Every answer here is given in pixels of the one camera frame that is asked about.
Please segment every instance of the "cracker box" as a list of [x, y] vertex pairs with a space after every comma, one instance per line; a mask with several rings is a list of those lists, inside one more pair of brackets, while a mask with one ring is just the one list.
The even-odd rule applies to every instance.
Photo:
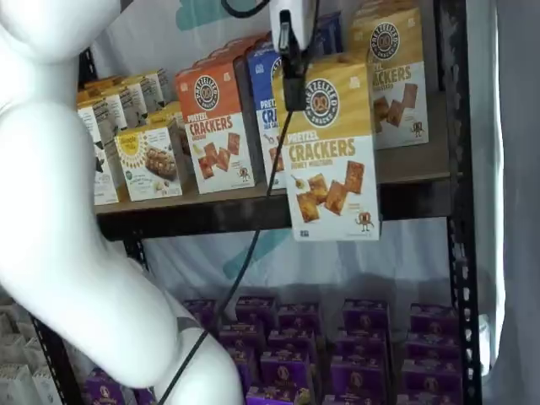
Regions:
[[334, 355], [330, 365], [332, 388], [336, 394], [366, 392], [386, 397], [386, 373], [381, 356]]
[[103, 370], [94, 370], [86, 380], [85, 386], [92, 403], [137, 404], [133, 391], [112, 380]]
[[397, 405], [462, 405], [458, 393], [435, 395], [426, 391], [402, 391], [397, 394]]
[[138, 125], [144, 125], [150, 112], [158, 108], [150, 81], [142, 75], [131, 76], [122, 82], [132, 95], [133, 107], [137, 113]]
[[255, 350], [253, 348], [227, 348], [227, 352], [235, 362], [242, 381], [244, 394], [246, 394], [250, 386], [260, 382]]
[[95, 205], [118, 203], [127, 199], [126, 180], [114, 143], [115, 133], [106, 101], [97, 97], [79, 103], [77, 108], [78, 116], [83, 120], [94, 144]]
[[261, 375], [265, 384], [303, 390], [304, 397], [309, 395], [308, 403], [315, 405], [316, 395], [306, 352], [280, 349], [264, 352], [261, 356]]
[[219, 331], [219, 341], [225, 347], [254, 348], [257, 356], [267, 346], [264, 331], [260, 323], [231, 323], [223, 325]]
[[[344, 55], [321, 59], [305, 90], [307, 108], [293, 114], [283, 149], [294, 237], [379, 240], [367, 67]], [[283, 125], [282, 79], [273, 93]]]
[[374, 397], [368, 393], [363, 396], [354, 394], [345, 395], [326, 395], [322, 405], [384, 405], [385, 402], [380, 398]]
[[460, 359], [459, 344], [454, 337], [423, 333], [408, 334], [405, 354], [409, 359]]
[[123, 131], [115, 140], [132, 201], [182, 195], [188, 176], [175, 121]]
[[152, 87], [156, 110], [162, 109], [171, 102], [172, 93], [170, 83], [167, 78], [167, 72], [164, 69], [146, 72], [143, 76], [149, 80], [150, 86]]
[[246, 395], [246, 405], [305, 405], [302, 391], [276, 386], [252, 386]]
[[408, 390], [431, 393], [461, 392], [462, 369], [458, 361], [405, 359], [402, 385]]
[[246, 59], [231, 52], [176, 75], [199, 192], [255, 186], [262, 173]]
[[348, 49], [368, 54], [375, 146], [395, 148], [429, 140], [422, 21], [410, 3], [364, 6], [348, 33]]
[[278, 327], [276, 299], [273, 297], [240, 297], [236, 301], [235, 312], [240, 322], [262, 323], [265, 333]]
[[457, 336], [457, 313], [449, 306], [411, 304], [411, 332]]
[[32, 373], [36, 372], [40, 367], [47, 366], [47, 360], [45, 354], [41, 349], [40, 341], [37, 337], [30, 339], [28, 343], [23, 347], [23, 353], [25, 358], [25, 364], [30, 367]]
[[40, 367], [32, 378], [42, 404], [62, 405], [62, 400], [58, 395], [57, 386], [54, 384], [49, 367]]
[[210, 330], [215, 314], [215, 300], [185, 300], [183, 304], [203, 328]]
[[0, 361], [10, 365], [25, 365], [23, 335], [9, 333], [0, 337]]
[[110, 87], [101, 92], [107, 103], [110, 119], [114, 127], [113, 132], [117, 135], [120, 131], [138, 126], [137, 112], [133, 104], [132, 94], [129, 89], [120, 84]]
[[35, 389], [27, 365], [4, 364], [0, 366], [0, 403], [36, 405], [40, 396]]

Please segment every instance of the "purple snack box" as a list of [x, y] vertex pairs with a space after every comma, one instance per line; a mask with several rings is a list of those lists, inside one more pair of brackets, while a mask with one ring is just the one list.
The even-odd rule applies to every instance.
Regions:
[[322, 405], [384, 405], [384, 401], [371, 395], [326, 395]]
[[425, 391], [403, 391], [397, 394], [397, 405], [462, 405], [459, 394], [434, 395]]
[[231, 323], [229, 325], [223, 325], [219, 331], [219, 341], [225, 347], [254, 348], [257, 356], [260, 356], [267, 346], [264, 331], [260, 323]]
[[407, 390], [431, 393], [461, 392], [461, 366], [455, 360], [405, 359], [402, 384]]
[[205, 329], [210, 329], [215, 313], [215, 300], [185, 300], [184, 306]]
[[273, 297], [240, 297], [236, 301], [236, 319], [239, 322], [262, 322], [265, 333], [278, 327], [276, 299]]
[[227, 348], [227, 351], [238, 369], [245, 395], [250, 386], [259, 382], [255, 351], [253, 348]]
[[336, 394], [362, 396], [369, 392], [380, 398], [386, 397], [386, 374], [381, 356], [335, 355], [330, 374]]
[[405, 342], [408, 359], [459, 360], [459, 345], [451, 336], [409, 333]]
[[458, 334], [456, 311], [442, 305], [411, 305], [411, 332], [434, 335]]
[[307, 352], [268, 350], [261, 356], [261, 374], [265, 384], [300, 389], [315, 404], [315, 392]]
[[246, 395], [246, 405], [300, 405], [295, 388], [252, 386]]

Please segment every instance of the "white snack box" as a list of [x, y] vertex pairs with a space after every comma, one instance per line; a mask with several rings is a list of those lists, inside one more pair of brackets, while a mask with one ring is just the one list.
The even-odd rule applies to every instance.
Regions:
[[52, 379], [49, 367], [40, 367], [33, 376], [35, 388], [43, 405], [62, 405], [57, 386]]
[[41, 349], [41, 345], [39, 340], [37, 340], [37, 337], [31, 338], [30, 341], [24, 346], [23, 351], [26, 362], [28, 362], [27, 364], [30, 367], [30, 371], [35, 372], [40, 367], [47, 365], [45, 354]]
[[9, 365], [25, 365], [23, 335], [11, 333], [0, 337], [0, 361]]
[[115, 134], [107, 103], [101, 97], [79, 103], [78, 115], [94, 143], [94, 203], [118, 203], [126, 196], [126, 182], [114, 143]]
[[0, 403], [5, 405], [40, 405], [30, 370], [25, 364], [0, 366]]

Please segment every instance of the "blue cracker box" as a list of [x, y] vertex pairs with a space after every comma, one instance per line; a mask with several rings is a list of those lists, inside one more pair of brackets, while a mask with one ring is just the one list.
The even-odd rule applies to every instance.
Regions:
[[245, 395], [250, 386], [260, 381], [255, 350], [253, 348], [227, 348], [227, 352], [235, 362]]
[[386, 397], [386, 373], [381, 356], [334, 355], [330, 365], [332, 388], [336, 394]]
[[460, 349], [452, 336], [410, 332], [405, 342], [405, 355], [409, 359], [459, 360]]
[[261, 356], [261, 374], [265, 384], [280, 388], [304, 389], [309, 393], [309, 403], [311, 405], [316, 403], [307, 352], [268, 350]]
[[219, 331], [219, 342], [225, 347], [253, 348], [257, 356], [266, 348], [266, 339], [260, 323], [230, 323]]

